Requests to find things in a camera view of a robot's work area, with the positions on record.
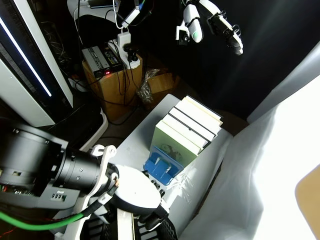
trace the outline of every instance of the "black backdrop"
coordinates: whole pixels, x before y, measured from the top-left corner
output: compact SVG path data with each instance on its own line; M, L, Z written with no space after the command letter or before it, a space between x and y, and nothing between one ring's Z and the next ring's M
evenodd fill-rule
M202 42L176 45L178 0L154 0L132 40L143 43L191 85L206 105L245 119L320 40L319 0L215 0L238 24L244 54L236 56L202 21Z

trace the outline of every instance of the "light strip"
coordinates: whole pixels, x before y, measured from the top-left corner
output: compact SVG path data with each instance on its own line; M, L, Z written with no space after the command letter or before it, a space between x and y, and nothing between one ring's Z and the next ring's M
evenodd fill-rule
M34 76L36 77L36 79L39 81L39 83L41 84L41 86L43 87L43 89L46 91L46 93L49 95L49 97L52 96L52 94L50 93L50 91L48 90L48 88L46 87L46 85L44 84L44 82L41 80L41 78L39 77L38 73L36 72L36 70L34 69L34 67L31 65L31 63L29 62L28 58L26 57L26 55L24 54L24 52L22 51L22 49L20 48L20 46L18 45L18 43L16 42L16 40L14 39L14 37L12 36L11 32L9 31L9 29L7 28L6 24L4 23L4 21L2 20L1 16L0 16L0 24L3 27L4 31L6 32L6 34L8 35L8 37L10 38L11 42L13 43L13 45L15 46L15 48L18 50L18 52L20 53L21 57L24 59L24 61L26 62L26 64L29 66L29 68L31 69L32 73L34 74Z

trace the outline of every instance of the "gray table surface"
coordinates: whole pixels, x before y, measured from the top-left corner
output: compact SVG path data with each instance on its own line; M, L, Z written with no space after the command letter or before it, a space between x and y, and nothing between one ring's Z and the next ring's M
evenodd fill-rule
M143 170L143 165L150 154L156 124L178 101L179 99L168 94L123 141L117 148L117 154L109 162ZM174 224L178 236L193 218L232 139L232 135L222 129L218 137L169 185L160 183L160 188L165 191L163 199L171 205L169 219Z

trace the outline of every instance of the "green book cover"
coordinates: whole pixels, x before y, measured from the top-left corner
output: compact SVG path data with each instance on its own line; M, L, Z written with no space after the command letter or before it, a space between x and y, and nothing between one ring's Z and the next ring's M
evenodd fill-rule
M151 147L156 146L186 167L198 156L201 148L175 131L162 120L155 126Z

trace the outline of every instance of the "drawing on book cover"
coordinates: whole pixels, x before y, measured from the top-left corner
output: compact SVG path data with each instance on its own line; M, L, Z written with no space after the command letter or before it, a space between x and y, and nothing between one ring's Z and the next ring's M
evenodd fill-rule
M178 162L183 161L183 157L181 156L180 152L178 152L176 149L174 149L172 146L168 144L161 144L160 149L164 151L166 154L168 154L171 158Z

